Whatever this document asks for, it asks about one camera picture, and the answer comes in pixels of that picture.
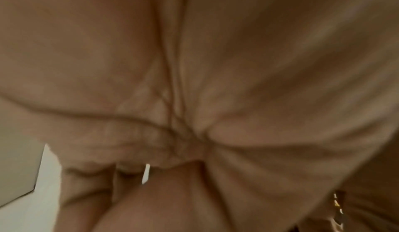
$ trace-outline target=skin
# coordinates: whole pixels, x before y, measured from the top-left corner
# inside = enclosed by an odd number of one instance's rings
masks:
[[[290,228],[398,127],[398,1],[2,0],[0,105],[63,167],[55,231]]]

